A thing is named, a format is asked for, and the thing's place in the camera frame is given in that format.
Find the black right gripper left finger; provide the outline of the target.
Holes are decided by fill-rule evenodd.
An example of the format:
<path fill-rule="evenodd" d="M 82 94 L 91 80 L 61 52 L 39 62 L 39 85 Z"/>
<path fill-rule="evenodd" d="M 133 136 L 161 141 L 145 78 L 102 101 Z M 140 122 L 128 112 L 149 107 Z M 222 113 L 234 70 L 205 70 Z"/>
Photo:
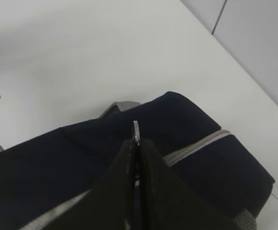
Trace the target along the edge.
<path fill-rule="evenodd" d="M 107 172 L 47 230 L 133 229 L 136 143 L 127 140 Z"/>

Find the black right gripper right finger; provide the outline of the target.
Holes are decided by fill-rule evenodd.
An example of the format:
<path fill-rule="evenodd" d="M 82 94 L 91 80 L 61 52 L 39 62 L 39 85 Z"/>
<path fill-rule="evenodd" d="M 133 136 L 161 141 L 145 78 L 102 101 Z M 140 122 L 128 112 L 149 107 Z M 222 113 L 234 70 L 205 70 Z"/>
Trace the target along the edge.
<path fill-rule="evenodd" d="M 142 229 L 238 229 L 231 218 L 205 202 L 168 167 L 151 140 L 142 139 L 138 148 Z"/>

